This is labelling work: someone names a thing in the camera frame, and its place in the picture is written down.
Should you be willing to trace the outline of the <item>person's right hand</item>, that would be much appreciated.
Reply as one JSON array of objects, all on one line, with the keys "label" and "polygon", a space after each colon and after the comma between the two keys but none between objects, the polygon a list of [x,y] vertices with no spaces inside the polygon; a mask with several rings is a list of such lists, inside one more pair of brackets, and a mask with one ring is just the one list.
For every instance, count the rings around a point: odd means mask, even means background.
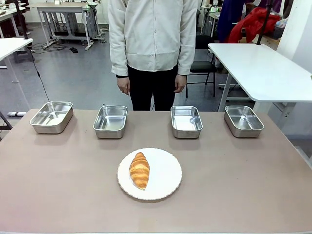
[{"label": "person's right hand", "polygon": [[117,78],[117,86],[123,94],[130,95],[130,80],[128,77]]}]

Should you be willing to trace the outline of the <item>person's left hand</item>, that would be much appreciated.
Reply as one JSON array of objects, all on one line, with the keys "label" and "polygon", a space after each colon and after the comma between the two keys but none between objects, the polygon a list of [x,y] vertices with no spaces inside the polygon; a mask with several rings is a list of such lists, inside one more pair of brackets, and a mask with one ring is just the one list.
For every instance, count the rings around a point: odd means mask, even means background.
[{"label": "person's left hand", "polygon": [[177,75],[175,78],[175,93],[181,93],[187,84],[187,76]]}]

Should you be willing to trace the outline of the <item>stainless steel rectangular container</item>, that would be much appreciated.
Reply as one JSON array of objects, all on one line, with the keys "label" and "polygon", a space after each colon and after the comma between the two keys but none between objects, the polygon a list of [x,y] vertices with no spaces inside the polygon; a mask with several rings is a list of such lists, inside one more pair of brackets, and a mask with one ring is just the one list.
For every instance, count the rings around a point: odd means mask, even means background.
[{"label": "stainless steel rectangular container", "polygon": [[196,139],[203,129],[199,111],[193,106],[173,106],[171,121],[175,138]]},{"label": "stainless steel rectangular container", "polygon": [[73,104],[66,101],[45,103],[30,120],[38,134],[60,134],[73,116]]},{"label": "stainless steel rectangular container", "polygon": [[248,106],[225,106],[224,120],[236,138],[257,138],[264,124]]},{"label": "stainless steel rectangular container", "polygon": [[125,106],[102,106],[93,124],[99,139],[120,139],[124,135],[128,108]]}]

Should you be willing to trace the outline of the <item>black folding chair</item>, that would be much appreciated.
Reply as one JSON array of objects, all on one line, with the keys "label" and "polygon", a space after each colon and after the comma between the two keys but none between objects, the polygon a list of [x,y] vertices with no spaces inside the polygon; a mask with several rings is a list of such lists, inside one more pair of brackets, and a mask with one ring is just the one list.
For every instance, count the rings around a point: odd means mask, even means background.
[{"label": "black folding chair", "polygon": [[[208,35],[196,35],[195,38],[195,49],[209,49],[209,44],[214,43],[212,37]],[[213,97],[215,97],[215,90],[216,90],[216,81],[215,81],[215,74],[217,72],[217,68],[215,66],[215,55],[212,54],[212,58],[210,61],[194,61],[191,66],[191,76],[198,76],[199,74],[206,74],[206,80],[205,82],[188,82],[186,83],[186,98],[188,98],[188,85],[189,84],[205,84],[208,83],[213,84]]]}]

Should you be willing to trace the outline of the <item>person in cream shirt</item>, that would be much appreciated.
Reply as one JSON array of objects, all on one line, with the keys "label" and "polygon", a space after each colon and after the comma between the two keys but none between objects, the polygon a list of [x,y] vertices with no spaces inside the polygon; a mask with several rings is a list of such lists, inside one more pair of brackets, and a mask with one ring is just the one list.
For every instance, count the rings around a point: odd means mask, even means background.
[{"label": "person in cream shirt", "polygon": [[198,0],[108,0],[112,73],[128,77],[135,111],[169,111],[175,78],[195,57]]}]

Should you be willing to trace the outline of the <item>blue purple garment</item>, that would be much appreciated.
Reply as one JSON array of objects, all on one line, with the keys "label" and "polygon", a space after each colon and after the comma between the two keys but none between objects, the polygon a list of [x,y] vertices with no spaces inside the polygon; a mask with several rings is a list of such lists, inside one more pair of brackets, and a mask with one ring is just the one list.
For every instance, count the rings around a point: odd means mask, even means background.
[{"label": "blue purple garment", "polygon": [[250,0],[224,0],[217,24],[217,37],[220,43],[227,43],[234,27],[241,20],[243,6]]}]

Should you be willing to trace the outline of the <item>white side table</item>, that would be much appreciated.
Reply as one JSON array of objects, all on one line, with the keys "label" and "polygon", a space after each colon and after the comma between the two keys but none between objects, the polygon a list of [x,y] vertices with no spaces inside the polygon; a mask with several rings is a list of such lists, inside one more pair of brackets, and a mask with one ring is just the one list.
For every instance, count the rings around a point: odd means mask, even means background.
[{"label": "white side table", "polygon": [[223,111],[232,79],[255,102],[312,102],[312,74],[266,45],[210,43],[228,71],[219,105]]}]

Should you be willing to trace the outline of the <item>golden brown croissant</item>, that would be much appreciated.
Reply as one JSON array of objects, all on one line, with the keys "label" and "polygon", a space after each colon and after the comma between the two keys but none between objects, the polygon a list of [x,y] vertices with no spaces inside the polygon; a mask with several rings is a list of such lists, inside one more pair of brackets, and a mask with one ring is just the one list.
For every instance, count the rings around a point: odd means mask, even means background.
[{"label": "golden brown croissant", "polygon": [[150,165],[142,152],[139,152],[134,157],[129,167],[129,175],[133,184],[145,190],[148,185],[150,175]]}]

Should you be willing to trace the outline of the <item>white scalloped plate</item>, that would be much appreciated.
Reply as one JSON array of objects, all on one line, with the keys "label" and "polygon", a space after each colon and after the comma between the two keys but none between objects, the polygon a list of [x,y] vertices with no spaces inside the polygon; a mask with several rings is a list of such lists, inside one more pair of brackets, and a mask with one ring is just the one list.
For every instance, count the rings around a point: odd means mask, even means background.
[{"label": "white scalloped plate", "polygon": [[[149,181],[141,190],[133,183],[129,168],[137,153],[143,153],[150,165]],[[182,168],[171,153],[158,148],[142,148],[129,153],[119,164],[117,181],[122,190],[133,198],[154,201],[171,195],[180,185]]]}]

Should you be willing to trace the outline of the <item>red jacket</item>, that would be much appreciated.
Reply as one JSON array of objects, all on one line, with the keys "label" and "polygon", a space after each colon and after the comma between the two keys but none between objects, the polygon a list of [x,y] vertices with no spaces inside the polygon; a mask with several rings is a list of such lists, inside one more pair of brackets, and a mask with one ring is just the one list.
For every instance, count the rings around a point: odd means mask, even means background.
[{"label": "red jacket", "polygon": [[243,37],[246,38],[247,43],[252,42],[255,36],[261,32],[266,13],[266,8],[254,8],[244,19],[234,26],[228,43],[238,43]]}]

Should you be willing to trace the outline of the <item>white desk with pole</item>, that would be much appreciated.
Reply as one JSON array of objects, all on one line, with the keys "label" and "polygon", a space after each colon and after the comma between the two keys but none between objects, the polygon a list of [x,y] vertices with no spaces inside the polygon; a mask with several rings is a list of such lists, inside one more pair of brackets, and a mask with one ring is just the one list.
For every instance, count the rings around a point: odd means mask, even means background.
[{"label": "white desk with pole", "polygon": [[9,71],[10,77],[12,79],[12,83],[16,84],[21,91],[22,98],[27,106],[27,109],[30,109],[29,103],[26,99],[26,96],[23,92],[20,82],[14,72],[12,64],[10,62],[9,56],[14,52],[18,51],[22,47],[27,46],[33,42],[33,39],[23,39],[23,38],[3,38],[0,39],[0,60],[4,60],[5,65]]}]

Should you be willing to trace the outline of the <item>black mounting pole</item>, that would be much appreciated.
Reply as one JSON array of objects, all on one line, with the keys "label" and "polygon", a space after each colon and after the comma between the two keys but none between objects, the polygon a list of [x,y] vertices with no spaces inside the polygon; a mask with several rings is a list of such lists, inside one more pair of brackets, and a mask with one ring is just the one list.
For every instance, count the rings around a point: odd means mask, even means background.
[{"label": "black mounting pole", "polygon": [[27,35],[27,32],[26,32],[25,22],[24,22],[24,19],[23,19],[23,17],[22,17],[22,13],[21,13],[21,11],[20,11],[20,7],[19,7],[18,0],[14,0],[14,4],[15,4],[15,6],[16,6],[17,15],[18,15],[18,18],[19,18],[19,22],[20,22],[20,24],[21,24],[21,27],[22,27],[24,39],[28,39],[28,35]]}]

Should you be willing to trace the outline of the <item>grey workbench with frame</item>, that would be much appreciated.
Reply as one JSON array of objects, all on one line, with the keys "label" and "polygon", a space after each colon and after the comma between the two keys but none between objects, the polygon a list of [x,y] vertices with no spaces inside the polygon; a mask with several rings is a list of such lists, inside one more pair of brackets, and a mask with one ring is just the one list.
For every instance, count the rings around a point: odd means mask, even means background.
[{"label": "grey workbench with frame", "polygon": [[88,51],[95,41],[105,43],[97,6],[101,0],[46,0],[27,7],[38,12],[46,39],[44,49],[60,41],[80,41]]}]

